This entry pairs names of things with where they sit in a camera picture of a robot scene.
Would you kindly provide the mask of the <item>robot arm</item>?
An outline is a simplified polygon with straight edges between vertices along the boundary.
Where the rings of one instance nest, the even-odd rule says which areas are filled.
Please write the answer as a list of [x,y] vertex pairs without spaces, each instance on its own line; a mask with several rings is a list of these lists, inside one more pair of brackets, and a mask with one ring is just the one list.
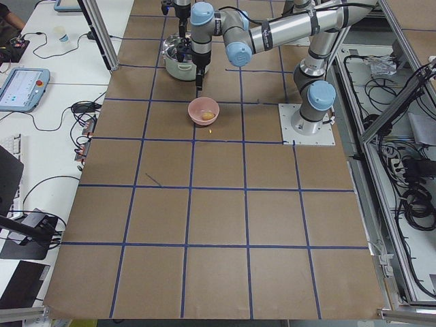
[[179,20],[178,23],[178,34],[179,37],[185,38],[187,30],[187,21],[191,15],[191,1],[190,0],[173,0],[173,8],[176,17]]
[[191,8],[190,51],[196,66],[196,89],[202,90],[206,66],[211,62],[211,42],[221,36],[228,61],[235,67],[248,64],[253,55],[272,50],[303,37],[311,37],[307,56],[294,70],[294,82],[302,104],[291,117],[294,131],[316,134],[326,112],[332,108],[336,91],[324,80],[327,61],[340,30],[362,20],[376,1],[295,1],[295,12],[278,19],[264,20],[250,28],[248,19],[235,10],[216,10],[198,2]]

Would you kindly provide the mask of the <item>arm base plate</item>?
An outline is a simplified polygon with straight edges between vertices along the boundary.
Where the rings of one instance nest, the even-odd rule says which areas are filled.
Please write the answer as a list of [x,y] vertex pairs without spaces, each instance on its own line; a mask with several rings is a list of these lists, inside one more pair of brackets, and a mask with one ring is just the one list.
[[300,115],[300,104],[279,104],[282,143],[300,146],[335,146],[328,114],[319,122],[308,122]]

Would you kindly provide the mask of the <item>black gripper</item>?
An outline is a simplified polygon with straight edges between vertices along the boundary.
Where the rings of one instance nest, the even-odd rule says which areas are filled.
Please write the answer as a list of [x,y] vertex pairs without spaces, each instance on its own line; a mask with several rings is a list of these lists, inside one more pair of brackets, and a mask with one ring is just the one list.
[[196,90],[202,90],[202,77],[206,73],[206,67],[210,64],[210,52],[197,53],[192,52],[192,61],[196,66]]

